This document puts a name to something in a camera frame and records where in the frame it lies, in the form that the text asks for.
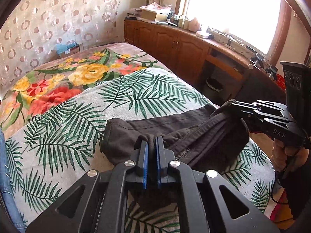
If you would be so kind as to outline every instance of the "bedspread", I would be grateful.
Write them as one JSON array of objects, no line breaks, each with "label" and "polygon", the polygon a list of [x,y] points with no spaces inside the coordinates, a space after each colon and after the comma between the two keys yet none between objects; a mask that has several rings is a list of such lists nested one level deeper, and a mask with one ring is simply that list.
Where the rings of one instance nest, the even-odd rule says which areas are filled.
[{"label": "bedspread", "polygon": [[[6,141],[14,200],[26,224],[86,171],[113,168],[99,150],[108,119],[167,116],[206,104],[212,103],[174,74],[147,68],[100,82],[33,117]],[[268,157],[251,139],[223,176],[258,209],[265,210],[274,170]],[[176,204],[152,214],[142,214],[138,207],[129,199],[126,232],[180,232]]]},{"label": "bedspread", "polygon": [[21,78],[4,96],[0,105],[4,136],[9,138],[31,117],[43,114],[99,81],[110,81],[146,67],[167,69],[127,43],[95,47],[43,64]]}]

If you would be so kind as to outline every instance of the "trash can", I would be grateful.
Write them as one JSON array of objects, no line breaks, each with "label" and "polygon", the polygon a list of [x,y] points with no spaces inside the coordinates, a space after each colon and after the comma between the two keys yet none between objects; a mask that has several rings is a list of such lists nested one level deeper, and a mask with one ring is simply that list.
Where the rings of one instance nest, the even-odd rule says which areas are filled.
[{"label": "trash can", "polygon": [[214,78],[206,79],[206,84],[203,87],[203,95],[211,100],[212,103],[219,106],[223,104],[223,99],[221,98],[222,91],[223,86],[218,80]]}]

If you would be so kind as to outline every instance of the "cabinet door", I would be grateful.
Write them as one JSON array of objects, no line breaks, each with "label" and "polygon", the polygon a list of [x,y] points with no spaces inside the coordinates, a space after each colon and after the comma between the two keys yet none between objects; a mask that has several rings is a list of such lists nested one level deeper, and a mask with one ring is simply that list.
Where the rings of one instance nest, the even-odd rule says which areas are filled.
[{"label": "cabinet door", "polygon": [[144,50],[146,53],[152,55],[152,35],[154,24],[137,22],[136,35],[134,38],[134,45]]},{"label": "cabinet door", "polygon": [[136,29],[136,21],[124,20],[124,39],[131,45],[134,44],[134,33]]},{"label": "cabinet door", "polygon": [[177,53],[173,72],[190,85],[196,86],[208,53],[208,44],[202,39],[179,33],[175,49]]},{"label": "cabinet door", "polygon": [[175,44],[178,32],[163,26],[155,26],[153,35],[154,57],[174,72]]}]

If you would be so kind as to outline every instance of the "wooden desk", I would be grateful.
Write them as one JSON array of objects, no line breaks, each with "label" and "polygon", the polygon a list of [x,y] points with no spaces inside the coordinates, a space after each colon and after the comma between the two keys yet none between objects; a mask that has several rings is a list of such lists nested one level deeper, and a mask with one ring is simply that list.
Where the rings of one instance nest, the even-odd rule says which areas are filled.
[{"label": "wooden desk", "polygon": [[127,19],[124,38],[199,91],[206,78],[221,70],[224,73],[220,76],[223,79],[221,83],[228,91],[224,100],[238,97],[286,102],[285,93],[275,82],[257,68],[248,69],[246,57],[215,40],[202,39],[182,28]]}]

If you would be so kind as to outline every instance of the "human hand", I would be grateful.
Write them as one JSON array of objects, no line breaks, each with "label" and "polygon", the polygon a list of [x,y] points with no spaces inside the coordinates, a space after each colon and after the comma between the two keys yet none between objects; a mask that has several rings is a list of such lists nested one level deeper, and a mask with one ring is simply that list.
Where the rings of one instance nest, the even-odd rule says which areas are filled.
[{"label": "human hand", "polygon": [[[271,162],[274,169],[278,172],[282,172],[286,167],[287,156],[294,156],[299,150],[292,146],[284,147],[284,143],[280,140],[274,139]],[[309,156],[309,150],[302,147],[296,154],[295,162],[291,168],[291,172],[294,172],[297,168],[303,166]]]}]

